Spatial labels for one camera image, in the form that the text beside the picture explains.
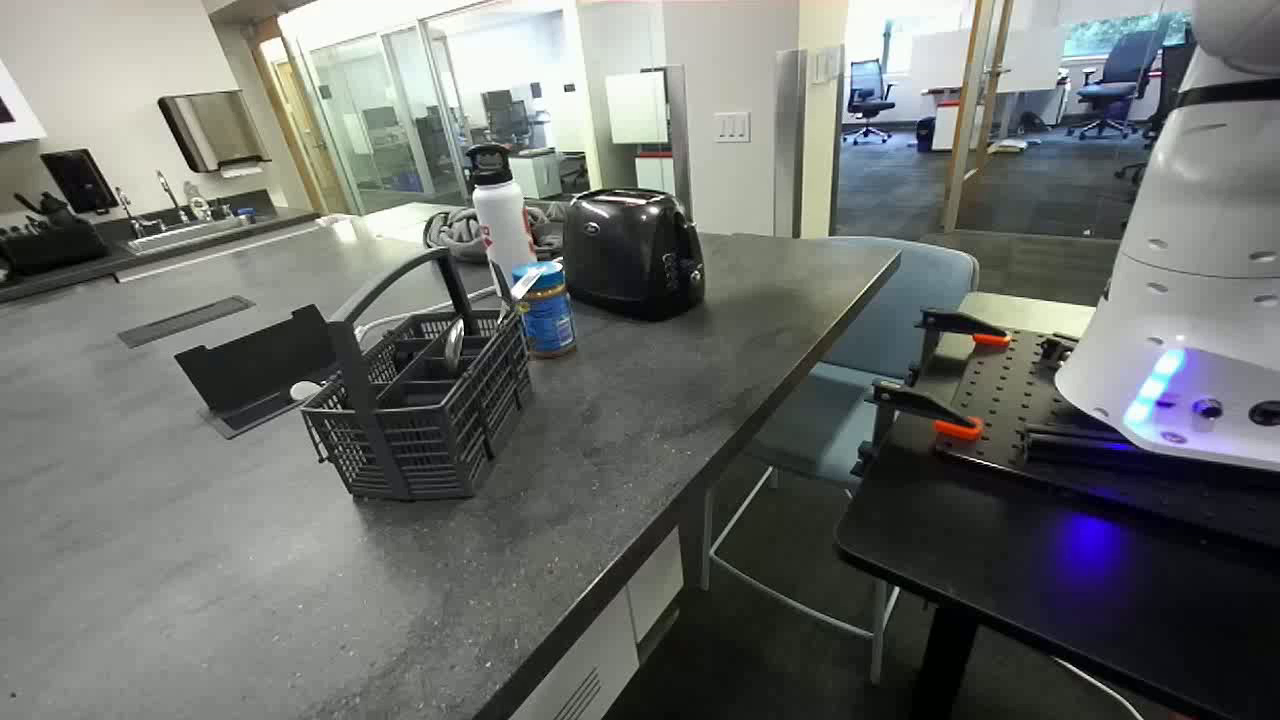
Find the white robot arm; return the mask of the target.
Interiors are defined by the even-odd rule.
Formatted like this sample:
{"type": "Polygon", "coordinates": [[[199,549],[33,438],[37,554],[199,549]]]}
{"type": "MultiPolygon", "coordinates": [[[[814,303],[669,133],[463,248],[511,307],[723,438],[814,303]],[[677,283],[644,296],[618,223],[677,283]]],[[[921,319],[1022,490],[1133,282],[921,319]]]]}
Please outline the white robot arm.
{"type": "Polygon", "coordinates": [[[1054,392],[1142,452],[1280,468],[1280,0],[1194,0],[1105,300],[1054,392]]]}

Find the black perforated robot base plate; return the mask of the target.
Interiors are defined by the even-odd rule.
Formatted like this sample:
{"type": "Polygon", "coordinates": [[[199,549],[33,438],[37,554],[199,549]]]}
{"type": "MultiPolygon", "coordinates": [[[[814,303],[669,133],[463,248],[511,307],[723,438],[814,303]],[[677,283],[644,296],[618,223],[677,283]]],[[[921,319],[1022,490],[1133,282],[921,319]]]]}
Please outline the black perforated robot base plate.
{"type": "Polygon", "coordinates": [[[1280,490],[1272,477],[1139,452],[1052,389],[1064,358],[1066,342],[1042,334],[1016,334],[1002,348],[976,348],[964,359],[950,403],[976,415],[984,438],[937,438],[937,449],[989,474],[1192,531],[1280,549],[1280,490]]]}

